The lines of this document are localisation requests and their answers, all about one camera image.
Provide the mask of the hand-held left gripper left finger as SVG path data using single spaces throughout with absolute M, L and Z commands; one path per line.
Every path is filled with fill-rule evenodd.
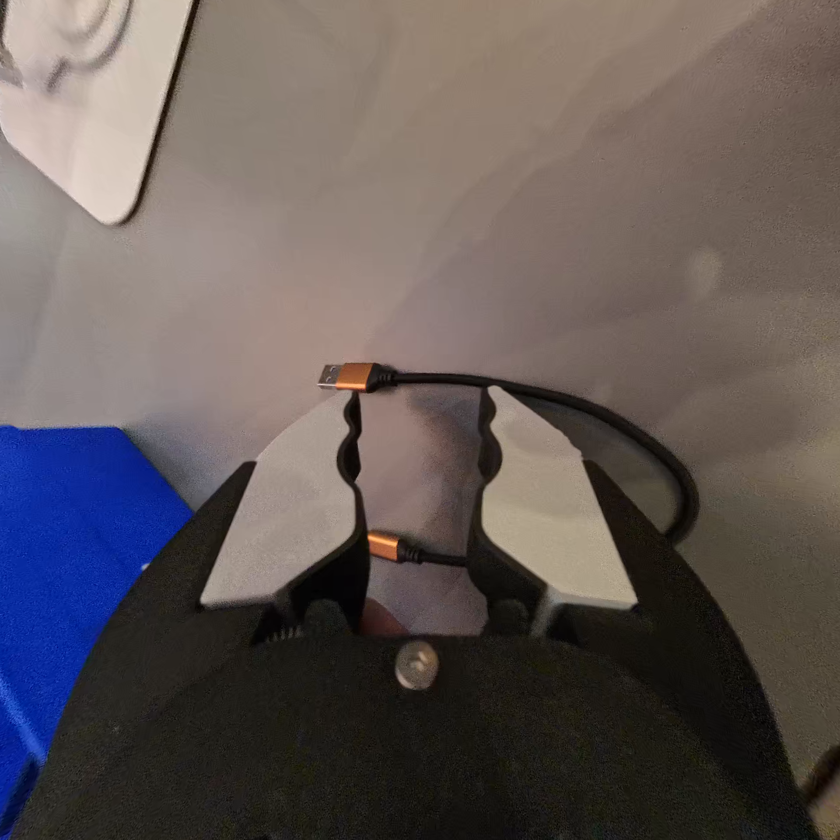
M 366 539 L 356 479 L 361 402 L 336 392 L 259 454 L 200 596 L 206 609 L 267 603 Z

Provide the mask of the white stand with clear arms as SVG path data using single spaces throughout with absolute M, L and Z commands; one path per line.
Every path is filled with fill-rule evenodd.
M 3 136 L 102 224 L 139 201 L 195 5 L 2 2 Z

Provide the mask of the blue plastic bin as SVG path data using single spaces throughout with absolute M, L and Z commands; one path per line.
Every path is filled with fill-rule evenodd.
M 2 426 L 2 837 L 100 632 L 192 514 L 116 427 Z

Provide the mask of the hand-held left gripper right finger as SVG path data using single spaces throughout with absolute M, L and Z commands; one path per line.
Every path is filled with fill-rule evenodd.
M 591 606 L 629 611 L 637 594 L 596 498 L 581 451 L 498 385 L 482 394 L 486 447 L 474 534 L 511 568 L 530 611 Z

